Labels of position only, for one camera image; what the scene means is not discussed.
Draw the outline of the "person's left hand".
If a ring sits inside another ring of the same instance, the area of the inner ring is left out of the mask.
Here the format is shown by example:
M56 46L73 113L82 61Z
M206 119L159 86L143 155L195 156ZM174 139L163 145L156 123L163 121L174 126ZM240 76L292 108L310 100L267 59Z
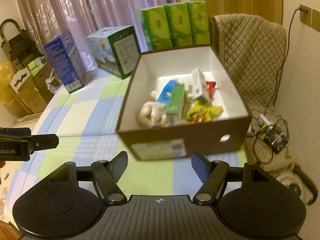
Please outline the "person's left hand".
M5 166L6 162L4 160L0 161L0 168L3 168Z

